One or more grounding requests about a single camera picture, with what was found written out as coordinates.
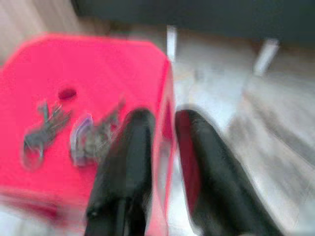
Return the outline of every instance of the white leg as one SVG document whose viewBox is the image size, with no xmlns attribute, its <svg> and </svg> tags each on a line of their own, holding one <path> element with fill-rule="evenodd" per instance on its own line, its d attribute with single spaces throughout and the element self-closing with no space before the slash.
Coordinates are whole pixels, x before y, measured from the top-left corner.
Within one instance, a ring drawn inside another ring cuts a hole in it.
<svg viewBox="0 0 315 236">
<path fill-rule="evenodd" d="M 168 58 L 174 62 L 176 57 L 177 29 L 175 26 L 167 26 L 166 49 Z"/>
<path fill-rule="evenodd" d="M 276 39 L 266 39 L 260 49 L 258 58 L 254 65 L 254 74 L 261 76 L 268 69 L 269 64 L 274 58 L 279 48 L 279 41 Z"/>
</svg>

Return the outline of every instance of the floor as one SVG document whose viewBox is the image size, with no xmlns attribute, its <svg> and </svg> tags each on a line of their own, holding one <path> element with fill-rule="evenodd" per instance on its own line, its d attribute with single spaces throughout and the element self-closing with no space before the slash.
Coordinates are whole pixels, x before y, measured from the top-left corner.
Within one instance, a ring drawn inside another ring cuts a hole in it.
<svg viewBox="0 0 315 236">
<path fill-rule="evenodd" d="M 163 27 L 134 26 L 128 36 L 131 39 L 150 40 L 165 50 L 166 31 Z M 180 30 L 177 58 L 173 63 L 176 106 L 185 104 L 203 108 L 216 122 L 222 133 L 237 112 L 242 91 L 252 79 L 252 66 L 256 52 L 244 39 L 231 39 Z M 173 191 L 171 193 L 170 235 L 198 235 L 192 229 L 185 208 L 180 162 L 174 163 Z M 0 208 L 0 232 L 2 236 L 82 235 L 61 233 L 49 224 L 38 223 L 11 209 Z"/>
</svg>

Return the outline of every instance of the gray floor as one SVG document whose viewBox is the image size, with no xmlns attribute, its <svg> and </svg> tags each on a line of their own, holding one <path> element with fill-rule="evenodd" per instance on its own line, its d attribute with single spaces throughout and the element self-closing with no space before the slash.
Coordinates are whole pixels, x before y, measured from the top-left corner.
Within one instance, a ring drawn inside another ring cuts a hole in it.
<svg viewBox="0 0 315 236">
<path fill-rule="evenodd" d="M 166 32 L 164 28 L 134 26 L 129 38 L 150 40 L 165 51 Z M 314 66 L 314 57 L 301 59 L 299 51 L 280 51 L 271 66 L 269 79 L 277 79 L 285 74 L 292 78 L 309 78 L 309 67 Z M 179 31 L 178 53 L 173 64 L 176 105 L 194 104 L 202 107 L 217 123 L 223 134 L 227 133 L 232 118 L 235 117 L 242 100 L 242 92 L 253 79 L 252 65 L 256 53 L 251 44 L 243 39 L 230 39 L 191 32 Z M 294 91 L 294 84 L 288 84 Z M 170 235 L 196 235 L 192 230 L 186 212 L 180 162 L 174 163 L 173 191 L 170 206 Z M 51 229 L 47 223 L 14 212 L 0 209 L 0 232 L 2 236 L 14 235 L 80 235 Z"/>
</svg>

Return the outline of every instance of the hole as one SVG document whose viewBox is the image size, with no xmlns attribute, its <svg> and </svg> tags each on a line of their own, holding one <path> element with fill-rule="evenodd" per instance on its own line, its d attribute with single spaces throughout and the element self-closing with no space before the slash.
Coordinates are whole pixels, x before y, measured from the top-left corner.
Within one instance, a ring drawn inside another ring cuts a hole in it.
<svg viewBox="0 0 315 236">
<path fill-rule="evenodd" d="M 61 101 L 68 101 L 73 99 L 77 95 L 77 91 L 74 88 L 65 88 L 58 93 L 58 98 Z"/>
</svg>

